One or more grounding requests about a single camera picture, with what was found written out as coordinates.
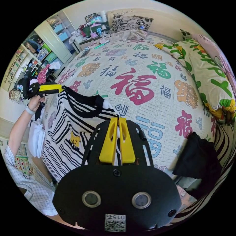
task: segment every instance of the picture frame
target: picture frame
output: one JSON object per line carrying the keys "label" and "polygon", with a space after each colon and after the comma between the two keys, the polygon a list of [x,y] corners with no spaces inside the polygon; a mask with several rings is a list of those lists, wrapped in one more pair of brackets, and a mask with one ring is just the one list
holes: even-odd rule
{"label": "picture frame", "polygon": [[85,17],[86,23],[90,22],[90,20],[93,19],[96,16],[98,16],[97,13],[93,13],[93,14],[90,14],[90,15],[86,16]]}

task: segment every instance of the white wall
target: white wall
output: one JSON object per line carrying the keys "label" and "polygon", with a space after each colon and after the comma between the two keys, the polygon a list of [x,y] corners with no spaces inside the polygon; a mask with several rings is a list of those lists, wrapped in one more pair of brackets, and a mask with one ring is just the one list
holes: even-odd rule
{"label": "white wall", "polygon": [[0,88],[0,117],[15,123],[25,109],[25,105],[11,101],[9,93]]}
{"label": "white wall", "polygon": [[63,9],[63,11],[74,28],[77,29],[80,25],[86,23],[84,17],[87,15],[98,13],[100,11],[107,12],[124,8],[145,8],[168,12],[169,14],[175,14],[176,16],[180,15],[182,18],[184,16],[185,20],[192,21],[194,24],[196,24],[192,19],[179,12],[178,10],[153,0],[85,0],[75,3]]}

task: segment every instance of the black and white striped shirt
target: black and white striped shirt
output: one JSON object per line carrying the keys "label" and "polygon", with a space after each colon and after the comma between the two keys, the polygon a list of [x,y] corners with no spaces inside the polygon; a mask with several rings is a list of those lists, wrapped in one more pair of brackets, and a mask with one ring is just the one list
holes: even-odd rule
{"label": "black and white striped shirt", "polygon": [[58,95],[55,120],[48,130],[43,162],[59,182],[80,167],[91,133],[103,121],[119,115],[101,96],[86,97],[63,86]]}

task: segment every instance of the person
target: person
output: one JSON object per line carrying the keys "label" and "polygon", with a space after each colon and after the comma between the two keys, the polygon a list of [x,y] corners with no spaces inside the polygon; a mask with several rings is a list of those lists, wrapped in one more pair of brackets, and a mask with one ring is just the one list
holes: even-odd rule
{"label": "person", "polygon": [[73,226],[64,222],[58,215],[52,199],[55,192],[55,186],[52,182],[49,171],[41,158],[32,157],[33,177],[23,174],[15,167],[15,157],[22,142],[32,116],[37,111],[40,103],[44,102],[45,96],[39,95],[30,99],[26,109],[18,118],[9,135],[8,145],[3,155],[7,169],[13,178],[15,184],[24,194],[26,199],[42,214],[66,226],[77,229],[84,229],[80,226]]}

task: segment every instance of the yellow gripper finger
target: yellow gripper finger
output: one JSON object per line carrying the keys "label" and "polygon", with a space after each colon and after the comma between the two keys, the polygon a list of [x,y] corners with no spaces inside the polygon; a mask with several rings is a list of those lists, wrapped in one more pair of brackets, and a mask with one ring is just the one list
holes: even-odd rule
{"label": "yellow gripper finger", "polygon": [[99,156],[99,161],[114,165],[117,141],[118,118],[111,118],[103,147]]}
{"label": "yellow gripper finger", "polygon": [[135,154],[125,118],[119,118],[121,163],[135,162]]}

